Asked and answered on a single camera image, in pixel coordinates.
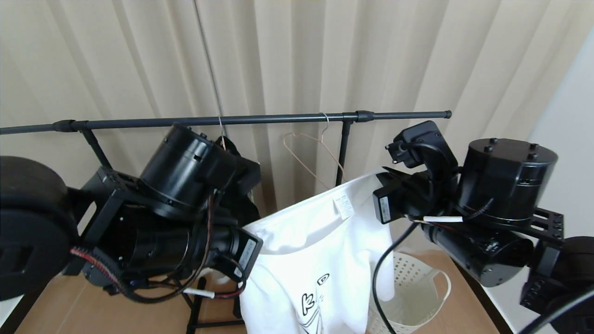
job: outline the garment rack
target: garment rack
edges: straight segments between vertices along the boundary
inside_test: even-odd
[[[220,118],[222,125],[237,125],[237,124],[275,124],[275,123],[305,123],[305,122],[342,122],[342,134],[340,138],[340,150],[338,163],[344,166],[346,159],[346,148],[349,141],[350,127],[354,123],[363,123],[376,120],[389,119],[419,119],[419,118],[450,118],[451,111],[438,112],[382,112],[375,113],[371,111],[356,111],[356,112],[342,112],[336,114],[286,114],[286,115],[246,115],[246,116],[224,116]],[[73,119],[65,119],[54,122],[52,124],[38,124],[25,125],[19,127],[5,127],[0,128],[0,135],[4,134],[22,134],[22,133],[41,133],[41,132],[80,132],[87,143],[93,149],[101,165],[112,168],[109,159],[103,152],[97,137],[95,137],[93,130],[99,129],[122,129],[122,128],[153,128],[153,127],[170,127],[173,124],[181,124],[184,126],[205,126],[205,125],[219,125],[219,117],[183,117],[183,118],[147,118],[147,119],[111,119],[104,121],[75,121]],[[336,185],[340,185],[342,181],[342,170],[337,168],[336,171]],[[202,277],[198,280],[198,289],[204,289],[206,286],[206,278]],[[23,296],[17,307],[6,319],[0,332],[14,332],[20,323],[23,321],[29,309],[33,306],[43,288],[40,288],[34,293]],[[194,296],[192,300],[187,294],[182,294],[184,300],[191,309],[190,319],[188,321],[186,334],[194,334],[196,329],[205,327],[219,327],[231,326],[237,324],[244,324],[241,319],[241,311],[239,309],[239,299],[234,299],[233,315],[237,320],[229,320],[223,322],[207,322],[200,323],[198,316],[200,315],[200,308],[202,305],[202,297]]]

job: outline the curtain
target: curtain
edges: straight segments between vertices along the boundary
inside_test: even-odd
[[[437,119],[460,163],[479,137],[525,139],[594,24],[592,1],[0,2],[0,124],[60,119],[452,110]],[[346,176],[389,165],[384,146],[422,120],[352,127]],[[285,149],[326,124],[228,125],[261,164],[265,214],[324,190]],[[195,127],[210,139],[219,127]],[[138,175],[164,128],[95,131],[115,169]],[[324,142],[338,154],[340,123]],[[336,164],[287,138],[326,184]],[[98,161],[80,134],[2,136],[79,187]]]

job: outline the white plastic basket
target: white plastic basket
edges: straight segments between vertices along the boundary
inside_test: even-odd
[[[444,275],[447,291],[438,296],[435,277]],[[446,273],[433,269],[416,258],[394,252],[394,287],[395,295],[389,301],[381,301],[380,305],[394,331],[408,334],[428,323],[439,312],[450,295],[451,282]],[[367,333],[389,334],[373,298],[369,302]]]

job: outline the basket handle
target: basket handle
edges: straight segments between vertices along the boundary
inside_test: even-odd
[[[437,288],[435,287],[435,277],[438,274],[442,274],[445,277],[445,280],[447,281],[447,290],[444,294],[443,297],[441,297],[441,302],[440,302],[440,307],[438,310],[441,309],[441,307],[444,305],[444,303],[446,302],[446,299],[450,296],[450,292],[451,292],[451,280],[450,277],[444,273],[443,271],[439,270],[439,269],[432,269],[427,276],[430,277],[431,283],[433,284],[433,288],[435,289],[435,291],[437,291]]]

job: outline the hanger hook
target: hanger hook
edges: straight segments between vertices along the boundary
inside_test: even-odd
[[[323,138],[324,138],[324,132],[325,132],[326,130],[328,130],[328,127],[330,126],[330,118],[328,118],[328,115],[326,115],[324,112],[322,113],[322,115],[324,115],[324,116],[326,117],[326,127],[325,127],[325,129],[323,129],[323,130],[322,130],[322,136],[321,136],[321,139],[323,139]]]

